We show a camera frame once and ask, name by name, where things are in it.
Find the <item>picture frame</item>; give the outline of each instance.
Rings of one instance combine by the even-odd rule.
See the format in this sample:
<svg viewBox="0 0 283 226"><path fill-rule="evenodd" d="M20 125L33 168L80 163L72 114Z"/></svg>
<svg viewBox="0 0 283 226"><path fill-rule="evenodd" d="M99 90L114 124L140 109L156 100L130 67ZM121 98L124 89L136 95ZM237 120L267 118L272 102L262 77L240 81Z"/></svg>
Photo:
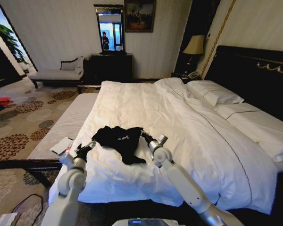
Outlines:
<svg viewBox="0 0 283 226"><path fill-rule="evenodd" d="M153 32L156 0L125 0L125 31Z"/></svg>

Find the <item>white card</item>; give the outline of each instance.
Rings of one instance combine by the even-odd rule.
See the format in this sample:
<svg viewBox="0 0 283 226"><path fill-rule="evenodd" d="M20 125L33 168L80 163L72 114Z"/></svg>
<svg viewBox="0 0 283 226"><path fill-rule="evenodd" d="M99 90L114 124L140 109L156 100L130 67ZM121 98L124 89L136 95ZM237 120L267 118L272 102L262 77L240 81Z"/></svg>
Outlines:
<svg viewBox="0 0 283 226"><path fill-rule="evenodd" d="M68 138L68 137L64 137L63 139L61 139L56 145L54 145L53 147L50 148L50 150L56 154L61 154L63 153L68 145L73 142L72 139Z"/></svg>

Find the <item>black shirt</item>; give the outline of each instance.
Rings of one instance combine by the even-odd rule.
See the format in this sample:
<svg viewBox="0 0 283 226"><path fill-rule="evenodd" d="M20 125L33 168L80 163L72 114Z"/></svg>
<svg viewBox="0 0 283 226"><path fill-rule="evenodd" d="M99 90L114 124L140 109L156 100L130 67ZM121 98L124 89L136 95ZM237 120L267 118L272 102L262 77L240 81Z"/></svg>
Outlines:
<svg viewBox="0 0 283 226"><path fill-rule="evenodd" d="M102 37L102 38L103 38L104 49L109 49L109 39L107 37Z"/></svg>

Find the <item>lampshade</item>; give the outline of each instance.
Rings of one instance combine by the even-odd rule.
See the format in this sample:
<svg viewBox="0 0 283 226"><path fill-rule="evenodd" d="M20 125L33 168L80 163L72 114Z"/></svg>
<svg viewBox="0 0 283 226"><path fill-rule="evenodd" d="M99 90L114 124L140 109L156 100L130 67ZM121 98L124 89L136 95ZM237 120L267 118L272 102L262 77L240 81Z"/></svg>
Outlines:
<svg viewBox="0 0 283 226"><path fill-rule="evenodd" d="M186 54L203 54L203 41L204 35L193 35L188 46L185 48L183 53Z"/></svg>

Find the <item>mirror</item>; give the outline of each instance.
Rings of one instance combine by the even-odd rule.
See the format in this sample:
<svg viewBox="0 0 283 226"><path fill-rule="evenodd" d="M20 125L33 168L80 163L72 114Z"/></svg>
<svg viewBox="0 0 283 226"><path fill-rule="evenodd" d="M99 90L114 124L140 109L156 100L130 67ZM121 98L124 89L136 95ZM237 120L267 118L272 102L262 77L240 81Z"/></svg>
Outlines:
<svg viewBox="0 0 283 226"><path fill-rule="evenodd" d="M122 5L97 4L94 7L103 53L124 52L124 7Z"/></svg>

